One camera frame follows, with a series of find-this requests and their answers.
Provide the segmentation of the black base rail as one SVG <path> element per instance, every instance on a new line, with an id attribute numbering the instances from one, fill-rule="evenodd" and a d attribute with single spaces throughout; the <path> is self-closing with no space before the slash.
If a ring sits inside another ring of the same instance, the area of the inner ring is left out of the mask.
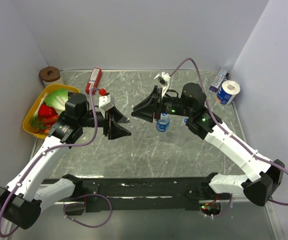
<path id="1" fill-rule="evenodd" d="M 62 202 L 86 204 L 86 212 L 108 210 L 198 211 L 200 202 L 228 200 L 229 193 L 215 193 L 210 177 L 163 178 L 84 178 L 75 196 L 61 197 Z"/>

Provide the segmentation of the white green toy cabbage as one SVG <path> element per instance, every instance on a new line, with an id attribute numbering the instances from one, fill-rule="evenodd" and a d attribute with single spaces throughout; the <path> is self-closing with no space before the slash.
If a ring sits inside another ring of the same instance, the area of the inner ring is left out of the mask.
<path id="1" fill-rule="evenodd" d="M 61 113 L 65 110 L 65 104 L 68 99 L 68 90 L 61 88 L 49 94 L 44 102 L 47 106 L 54 108 L 56 112 Z"/>

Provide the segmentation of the brown lid white canister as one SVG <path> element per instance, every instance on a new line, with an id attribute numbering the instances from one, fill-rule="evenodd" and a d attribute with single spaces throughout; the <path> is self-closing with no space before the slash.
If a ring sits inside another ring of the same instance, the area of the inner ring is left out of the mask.
<path id="1" fill-rule="evenodd" d="M 39 71 L 39 78 L 42 80 L 45 87 L 52 84 L 62 84 L 64 85 L 64 80 L 60 75 L 60 70 L 58 68 L 48 66 Z"/>

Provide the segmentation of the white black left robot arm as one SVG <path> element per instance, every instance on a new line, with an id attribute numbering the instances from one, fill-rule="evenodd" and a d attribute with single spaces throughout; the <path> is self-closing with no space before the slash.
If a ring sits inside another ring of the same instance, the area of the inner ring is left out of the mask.
<path id="1" fill-rule="evenodd" d="M 55 202 L 69 198 L 79 200 L 83 195 L 83 181 L 67 174 L 56 183 L 39 190 L 48 172 L 83 134 L 83 128 L 103 128 L 109 140 L 131 135 L 118 122 L 124 115 L 115 107 L 109 94 L 99 97 L 99 111 L 86 95 L 73 93 L 65 103 L 65 110 L 53 124 L 41 148 L 26 167 L 5 187 L 0 186 L 0 221 L 6 219 L 26 230 L 38 219 L 43 210 Z"/>

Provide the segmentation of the wrapped toilet paper roll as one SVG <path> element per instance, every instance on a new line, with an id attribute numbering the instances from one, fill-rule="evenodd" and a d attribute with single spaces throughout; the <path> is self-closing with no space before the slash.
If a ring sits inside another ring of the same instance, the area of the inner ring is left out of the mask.
<path id="1" fill-rule="evenodd" d="M 217 92 L 217 100 L 222 105 L 229 105 L 240 91 L 241 87 L 238 82 L 226 80 Z"/>

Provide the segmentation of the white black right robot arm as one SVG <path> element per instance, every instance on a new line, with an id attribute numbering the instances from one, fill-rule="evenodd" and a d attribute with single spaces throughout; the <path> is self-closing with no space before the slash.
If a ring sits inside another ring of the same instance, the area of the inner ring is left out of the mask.
<path id="1" fill-rule="evenodd" d="M 278 159 L 256 159 L 258 152 L 210 112 L 205 100 L 206 95 L 197 83 L 185 84 L 177 96 L 162 95 L 162 89 L 155 86 L 148 97 L 133 107 L 131 114 L 147 122 L 158 121 L 162 114 L 188 117 L 186 126 L 193 134 L 215 146 L 244 172 L 243 175 L 214 174 L 209 183 L 203 185 L 203 196 L 211 200 L 218 194 L 242 195 L 264 206 L 281 184 L 280 168 L 285 165 Z"/>

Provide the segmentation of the red flat box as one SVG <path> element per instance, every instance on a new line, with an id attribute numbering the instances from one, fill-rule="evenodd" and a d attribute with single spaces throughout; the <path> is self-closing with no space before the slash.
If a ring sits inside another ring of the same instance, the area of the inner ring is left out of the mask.
<path id="1" fill-rule="evenodd" d="M 102 77 L 102 70 L 100 68 L 94 67 L 85 87 L 85 92 L 87 94 L 90 93 L 90 90 L 92 88 L 98 87 L 101 77 Z"/>

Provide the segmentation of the blue label Pocari bottle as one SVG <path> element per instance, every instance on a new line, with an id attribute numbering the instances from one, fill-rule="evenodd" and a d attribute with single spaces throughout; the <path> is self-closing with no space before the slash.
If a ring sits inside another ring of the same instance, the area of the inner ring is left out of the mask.
<path id="1" fill-rule="evenodd" d="M 162 113 L 160 119 L 156 122 L 157 131 L 164 133 L 170 125 L 169 115 L 166 113 Z"/>

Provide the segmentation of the red toy pepper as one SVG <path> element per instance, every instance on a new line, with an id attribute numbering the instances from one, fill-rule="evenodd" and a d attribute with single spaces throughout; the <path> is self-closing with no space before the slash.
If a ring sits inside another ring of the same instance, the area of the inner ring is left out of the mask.
<path id="1" fill-rule="evenodd" d="M 57 112 L 54 108 L 47 106 L 45 104 L 41 105 L 38 111 L 38 116 L 41 118 L 51 118 L 57 115 Z"/>

